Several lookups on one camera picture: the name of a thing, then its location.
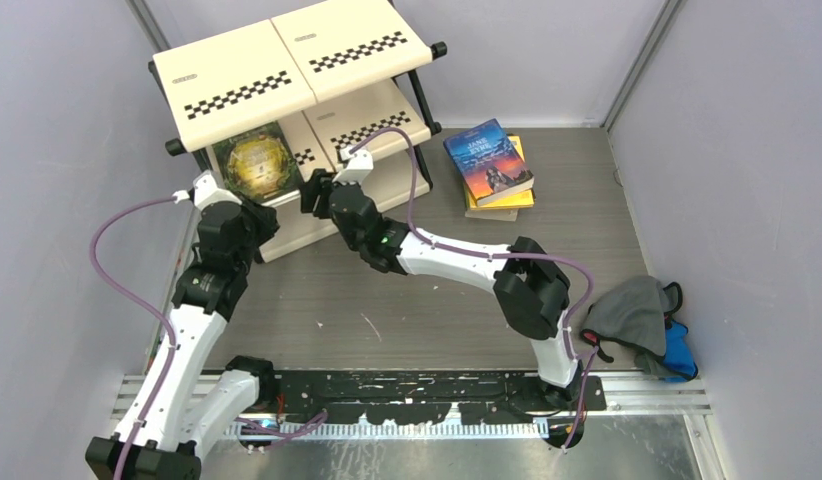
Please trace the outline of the green gold cover book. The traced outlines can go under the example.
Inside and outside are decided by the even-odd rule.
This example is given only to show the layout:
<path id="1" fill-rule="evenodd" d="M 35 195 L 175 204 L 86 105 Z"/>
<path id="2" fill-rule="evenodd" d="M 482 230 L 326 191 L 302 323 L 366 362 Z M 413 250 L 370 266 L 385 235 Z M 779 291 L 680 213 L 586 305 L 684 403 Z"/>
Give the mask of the green gold cover book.
<path id="1" fill-rule="evenodd" d="M 256 203 L 297 191 L 302 176 L 278 122 L 215 143 L 210 152 L 226 187 Z"/>

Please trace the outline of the blue Jane Eyre book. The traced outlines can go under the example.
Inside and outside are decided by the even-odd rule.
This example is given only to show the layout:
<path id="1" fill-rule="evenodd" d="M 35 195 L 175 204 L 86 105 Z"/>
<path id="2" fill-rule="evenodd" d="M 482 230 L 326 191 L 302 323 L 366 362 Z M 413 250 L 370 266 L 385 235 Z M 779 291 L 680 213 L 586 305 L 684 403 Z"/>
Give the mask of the blue Jane Eyre book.
<path id="1" fill-rule="evenodd" d="M 534 174 L 497 119 L 449 136 L 443 146 L 479 207 L 534 187 Z"/>

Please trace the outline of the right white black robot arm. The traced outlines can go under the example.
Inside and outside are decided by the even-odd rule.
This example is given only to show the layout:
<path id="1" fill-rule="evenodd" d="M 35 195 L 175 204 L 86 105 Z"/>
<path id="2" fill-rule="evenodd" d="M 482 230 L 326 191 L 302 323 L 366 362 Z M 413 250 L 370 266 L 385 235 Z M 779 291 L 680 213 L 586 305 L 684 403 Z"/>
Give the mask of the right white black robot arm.
<path id="1" fill-rule="evenodd" d="M 474 244 L 390 219 L 359 184 L 343 184 L 324 169 L 313 172 L 300 194 L 302 212 L 331 220 L 371 268 L 439 277 L 493 295 L 510 328 L 531 342 L 545 403 L 564 411 L 579 400 L 584 370 L 569 333 L 575 307 L 562 259 L 523 236 L 511 245 Z"/>

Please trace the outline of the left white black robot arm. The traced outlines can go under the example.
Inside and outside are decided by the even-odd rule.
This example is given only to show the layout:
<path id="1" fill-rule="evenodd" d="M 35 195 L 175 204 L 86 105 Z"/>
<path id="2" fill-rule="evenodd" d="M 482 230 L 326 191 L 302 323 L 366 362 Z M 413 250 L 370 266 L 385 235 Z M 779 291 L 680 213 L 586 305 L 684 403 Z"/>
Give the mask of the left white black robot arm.
<path id="1" fill-rule="evenodd" d="M 138 394 L 114 432 L 94 437 L 85 460 L 98 479 L 197 479 L 205 457 L 248 408 L 272 409 L 272 362 L 238 355 L 196 405 L 205 362 L 245 292 L 259 247 L 279 229 L 274 208 L 250 200 L 199 205 L 194 261 L 177 280 L 168 313 L 151 312 L 164 337 Z"/>

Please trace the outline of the yellow book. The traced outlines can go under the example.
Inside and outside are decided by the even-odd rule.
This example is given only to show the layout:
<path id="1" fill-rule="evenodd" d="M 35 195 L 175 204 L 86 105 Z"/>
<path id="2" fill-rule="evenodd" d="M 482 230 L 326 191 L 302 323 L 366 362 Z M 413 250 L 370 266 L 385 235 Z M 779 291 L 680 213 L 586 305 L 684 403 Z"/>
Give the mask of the yellow book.
<path id="1" fill-rule="evenodd" d="M 511 142 L 516 146 L 516 149 L 520 153 L 520 155 L 524 158 L 524 152 L 522 148 L 521 140 L 516 135 L 508 135 Z M 534 191 L 531 189 L 530 191 L 523 192 L 522 194 L 514 195 L 509 198 L 503 199 L 501 201 L 495 202 L 485 207 L 479 207 L 476 205 L 475 201 L 471 198 L 470 194 L 468 193 L 467 187 L 463 181 L 463 190 L 465 195 L 465 200 L 467 201 L 468 209 L 521 209 L 521 208 L 528 208 L 532 207 L 535 202 Z"/>

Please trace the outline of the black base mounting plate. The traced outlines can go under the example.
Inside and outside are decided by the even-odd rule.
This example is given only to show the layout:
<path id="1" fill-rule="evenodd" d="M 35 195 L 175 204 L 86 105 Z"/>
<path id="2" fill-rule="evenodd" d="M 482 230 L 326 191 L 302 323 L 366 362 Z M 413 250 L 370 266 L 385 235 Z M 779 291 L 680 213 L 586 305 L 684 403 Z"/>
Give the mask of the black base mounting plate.
<path id="1" fill-rule="evenodd" d="M 493 371 L 282 370 L 278 392 L 243 413 L 231 433 L 273 445 L 297 441 L 540 439 L 558 448 L 582 439 L 589 414 L 608 407 L 602 381 L 583 377 L 572 404 L 552 404 L 536 373 Z"/>

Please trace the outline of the red black scissors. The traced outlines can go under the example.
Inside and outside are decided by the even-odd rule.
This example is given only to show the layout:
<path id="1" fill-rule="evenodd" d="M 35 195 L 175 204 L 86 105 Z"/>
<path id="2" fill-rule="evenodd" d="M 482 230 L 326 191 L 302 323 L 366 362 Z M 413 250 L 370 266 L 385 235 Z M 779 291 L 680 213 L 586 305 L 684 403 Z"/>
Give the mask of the red black scissors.
<path id="1" fill-rule="evenodd" d="M 614 358 L 607 354 L 601 345 L 601 338 L 597 336 L 597 334 L 590 330 L 582 330 L 580 332 L 580 338 L 586 342 L 587 344 L 591 345 L 594 349 L 595 355 L 601 359 L 605 363 L 613 363 Z"/>

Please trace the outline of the grey cloth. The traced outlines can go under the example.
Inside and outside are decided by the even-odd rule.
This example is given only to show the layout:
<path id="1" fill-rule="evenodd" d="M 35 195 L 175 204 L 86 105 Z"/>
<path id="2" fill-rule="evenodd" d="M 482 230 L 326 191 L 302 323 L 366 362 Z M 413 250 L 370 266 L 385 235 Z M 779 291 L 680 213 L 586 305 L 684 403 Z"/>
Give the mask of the grey cloth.
<path id="1" fill-rule="evenodd" d="M 636 365 L 664 379 L 661 362 L 666 352 L 665 330 L 678 312 L 683 291 L 677 282 L 663 284 L 642 275 L 632 277 L 603 294 L 588 309 L 579 329 L 590 330 L 603 342 L 632 350 Z"/>

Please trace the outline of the blue cloth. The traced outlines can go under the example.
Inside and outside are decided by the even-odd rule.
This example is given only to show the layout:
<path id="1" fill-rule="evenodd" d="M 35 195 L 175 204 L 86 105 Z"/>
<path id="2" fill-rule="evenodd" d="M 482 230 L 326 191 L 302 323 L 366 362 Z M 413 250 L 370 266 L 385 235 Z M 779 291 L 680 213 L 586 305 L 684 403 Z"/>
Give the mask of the blue cloth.
<path id="1" fill-rule="evenodd" d="M 689 330 L 674 319 L 669 321 L 670 327 L 665 330 L 666 352 L 661 362 L 668 371 L 664 380 L 672 383 L 694 380 L 699 369 L 685 340 Z"/>

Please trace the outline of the aluminium rail frame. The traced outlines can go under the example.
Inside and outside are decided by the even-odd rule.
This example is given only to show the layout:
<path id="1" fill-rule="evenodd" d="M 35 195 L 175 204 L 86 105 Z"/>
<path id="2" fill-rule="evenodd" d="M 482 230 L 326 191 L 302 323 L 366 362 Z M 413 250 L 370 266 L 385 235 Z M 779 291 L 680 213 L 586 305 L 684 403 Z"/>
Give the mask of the aluminium rail frame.
<path id="1" fill-rule="evenodd" d="M 696 380 L 640 371 L 578 374 L 555 392 L 526 370 L 276 370 L 244 367 L 124 379 L 117 432 L 138 445 L 192 444 L 198 455 L 225 436 L 304 440 L 532 439 L 575 447 L 600 417 L 677 416 L 701 471 L 722 467 Z"/>

